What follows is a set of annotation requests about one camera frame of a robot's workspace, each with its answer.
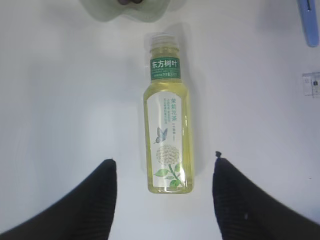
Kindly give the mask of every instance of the product label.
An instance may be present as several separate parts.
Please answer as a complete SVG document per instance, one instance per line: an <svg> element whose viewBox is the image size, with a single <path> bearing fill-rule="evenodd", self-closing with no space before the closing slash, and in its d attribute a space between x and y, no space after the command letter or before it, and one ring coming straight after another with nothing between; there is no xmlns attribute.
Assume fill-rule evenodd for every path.
<svg viewBox="0 0 320 240"><path fill-rule="evenodd" d="M180 59L176 57L158 57L150 61L151 80L180 79Z"/></svg>
<svg viewBox="0 0 320 240"><path fill-rule="evenodd" d="M162 91L147 100L154 187L181 188L185 182L182 147L182 101Z"/></svg>

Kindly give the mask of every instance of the bottle neck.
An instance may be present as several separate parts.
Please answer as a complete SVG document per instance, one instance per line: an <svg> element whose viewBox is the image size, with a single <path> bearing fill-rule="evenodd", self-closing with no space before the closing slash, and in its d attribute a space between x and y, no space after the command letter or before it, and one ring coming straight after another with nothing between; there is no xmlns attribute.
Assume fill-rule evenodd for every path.
<svg viewBox="0 0 320 240"><path fill-rule="evenodd" d="M179 49L162 46L151 50L151 82L181 83Z"/></svg>

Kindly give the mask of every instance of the jasmine tea bottle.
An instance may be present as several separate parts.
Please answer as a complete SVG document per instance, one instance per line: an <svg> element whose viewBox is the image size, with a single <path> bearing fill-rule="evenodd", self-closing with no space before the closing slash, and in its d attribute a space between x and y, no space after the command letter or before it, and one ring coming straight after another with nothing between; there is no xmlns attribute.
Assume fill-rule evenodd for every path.
<svg viewBox="0 0 320 240"><path fill-rule="evenodd" d="M194 186L190 104L178 43L172 35L157 34L150 53L151 84L143 96L148 189L189 193Z"/></svg>

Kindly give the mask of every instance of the blue pen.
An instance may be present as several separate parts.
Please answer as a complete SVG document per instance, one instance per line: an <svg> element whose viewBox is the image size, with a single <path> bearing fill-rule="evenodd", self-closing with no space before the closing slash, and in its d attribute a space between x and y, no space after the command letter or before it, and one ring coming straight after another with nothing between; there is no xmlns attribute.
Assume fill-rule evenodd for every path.
<svg viewBox="0 0 320 240"><path fill-rule="evenodd" d="M310 47L319 45L315 0L298 0L305 39Z"/></svg>

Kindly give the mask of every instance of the white surface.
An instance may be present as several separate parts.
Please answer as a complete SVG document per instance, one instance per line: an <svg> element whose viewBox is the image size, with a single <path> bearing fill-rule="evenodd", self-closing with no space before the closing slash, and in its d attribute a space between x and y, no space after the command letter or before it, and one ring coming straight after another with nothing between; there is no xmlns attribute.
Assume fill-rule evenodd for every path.
<svg viewBox="0 0 320 240"><path fill-rule="evenodd" d="M307 47L296 4L174 0L156 23L101 23L77 0L0 1L0 232L114 158L111 240L221 239L216 150L320 223L320 99L304 96L301 80L320 70L320 47ZM187 195L147 190L144 36L162 31L179 39L191 91L196 185Z"/></svg>

